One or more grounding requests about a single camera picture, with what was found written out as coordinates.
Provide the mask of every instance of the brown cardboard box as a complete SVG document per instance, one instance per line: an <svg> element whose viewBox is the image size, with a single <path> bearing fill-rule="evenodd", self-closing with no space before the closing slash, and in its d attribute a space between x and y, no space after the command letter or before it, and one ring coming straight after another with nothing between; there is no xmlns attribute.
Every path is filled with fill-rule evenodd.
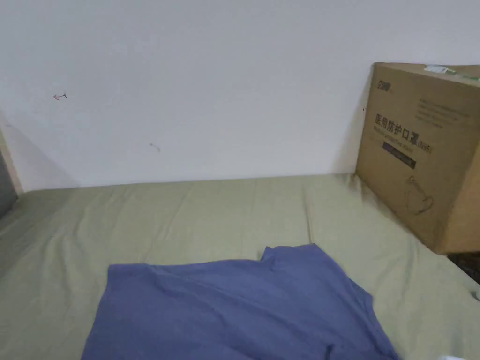
<svg viewBox="0 0 480 360"><path fill-rule="evenodd" d="M377 63L357 174L437 253L480 251L480 65Z"/></svg>

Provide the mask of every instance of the box logo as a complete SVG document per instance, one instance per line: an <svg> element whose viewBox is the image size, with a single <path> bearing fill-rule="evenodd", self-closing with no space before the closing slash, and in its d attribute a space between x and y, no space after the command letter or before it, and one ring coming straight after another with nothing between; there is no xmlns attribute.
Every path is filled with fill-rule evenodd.
<svg viewBox="0 0 480 360"><path fill-rule="evenodd" d="M392 86L392 84L390 84L386 81L380 80L378 82L377 89L380 89L380 90L383 90L383 91L388 91L388 90L390 90L391 86Z"/></svg>

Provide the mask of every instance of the blue shirt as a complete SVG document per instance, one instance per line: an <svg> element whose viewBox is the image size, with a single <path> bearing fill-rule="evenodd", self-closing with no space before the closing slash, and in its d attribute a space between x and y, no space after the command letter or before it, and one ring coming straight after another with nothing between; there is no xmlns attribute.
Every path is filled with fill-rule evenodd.
<svg viewBox="0 0 480 360"><path fill-rule="evenodd" d="M372 297L318 246L260 261L111 265L93 359L399 359Z"/></svg>

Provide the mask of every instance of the green bed sheet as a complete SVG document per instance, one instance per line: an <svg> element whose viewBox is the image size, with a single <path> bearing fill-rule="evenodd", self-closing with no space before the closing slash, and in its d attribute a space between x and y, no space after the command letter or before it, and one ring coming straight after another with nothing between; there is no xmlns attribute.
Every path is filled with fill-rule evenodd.
<svg viewBox="0 0 480 360"><path fill-rule="evenodd" d="M0 358L78 359L109 264L258 259L314 242L374 297L404 359L480 356L479 288L354 175L27 193L0 221Z"/></svg>

